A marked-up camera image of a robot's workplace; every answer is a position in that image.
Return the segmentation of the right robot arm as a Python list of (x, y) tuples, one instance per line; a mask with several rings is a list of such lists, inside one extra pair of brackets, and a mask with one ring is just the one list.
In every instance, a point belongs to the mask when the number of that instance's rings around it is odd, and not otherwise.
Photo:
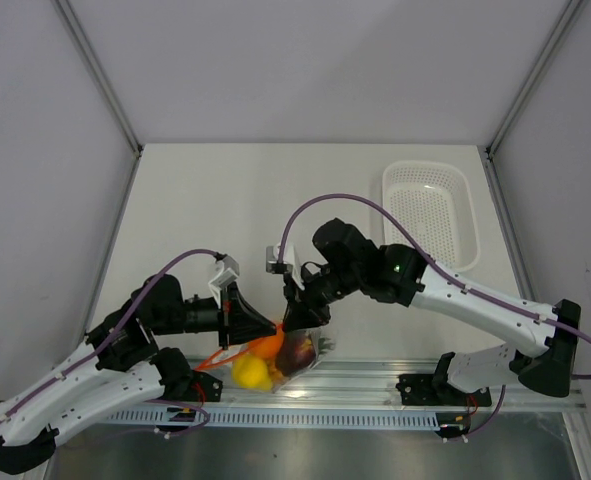
[(287, 332), (326, 325), (330, 306), (355, 292), (454, 318), (502, 340), (502, 345), (441, 356), (431, 380), (433, 395), (454, 403), (483, 387), (520, 383), (550, 397), (568, 396), (573, 378), (581, 308), (563, 299), (555, 305), (502, 295), (470, 282), (418, 250), (377, 246), (353, 225), (333, 219), (312, 239), (325, 259), (318, 272), (299, 265), (294, 247), (275, 246), (274, 272), (284, 278)]

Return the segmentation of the clear zip top bag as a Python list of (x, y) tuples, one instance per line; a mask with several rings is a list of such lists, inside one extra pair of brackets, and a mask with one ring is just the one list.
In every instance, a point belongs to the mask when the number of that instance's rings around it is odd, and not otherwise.
[(274, 393), (312, 370), (334, 349), (335, 341), (323, 329), (286, 333), (278, 324), (275, 335), (220, 349), (197, 370), (222, 373), (241, 389)]

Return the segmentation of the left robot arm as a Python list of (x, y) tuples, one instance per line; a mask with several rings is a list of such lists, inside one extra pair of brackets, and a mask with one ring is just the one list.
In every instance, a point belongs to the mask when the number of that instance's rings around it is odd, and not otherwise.
[(51, 375), (0, 403), (0, 471), (25, 473), (81, 431), (138, 403), (219, 401), (221, 380), (193, 369), (180, 349), (159, 347), (156, 337), (214, 333), (227, 348), (276, 332), (236, 283), (220, 300), (186, 299), (175, 277), (148, 279)]

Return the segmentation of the dark red apple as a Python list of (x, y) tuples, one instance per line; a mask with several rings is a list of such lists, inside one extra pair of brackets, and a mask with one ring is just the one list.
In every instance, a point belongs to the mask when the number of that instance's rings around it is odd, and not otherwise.
[(289, 332), (275, 358), (276, 369), (290, 377), (308, 368), (316, 360), (312, 337), (304, 332)]

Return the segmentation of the orange fruit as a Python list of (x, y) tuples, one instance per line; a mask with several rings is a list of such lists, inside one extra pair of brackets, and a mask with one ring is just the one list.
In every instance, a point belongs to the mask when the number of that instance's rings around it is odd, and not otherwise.
[(284, 336), (282, 332), (279, 332), (279, 334), (274, 336), (253, 340), (249, 344), (249, 351), (258, 358), (269, 360), (279, 353), (283, 342)]

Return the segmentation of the toy pineapple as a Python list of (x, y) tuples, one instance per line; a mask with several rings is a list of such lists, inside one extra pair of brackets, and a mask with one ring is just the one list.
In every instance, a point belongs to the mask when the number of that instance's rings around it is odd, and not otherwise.
[(335, 350), (335, 340), (323, 333), (315, 333), (312, 336), (312, 339), (317, 359), (323, 358), (324, 356)]

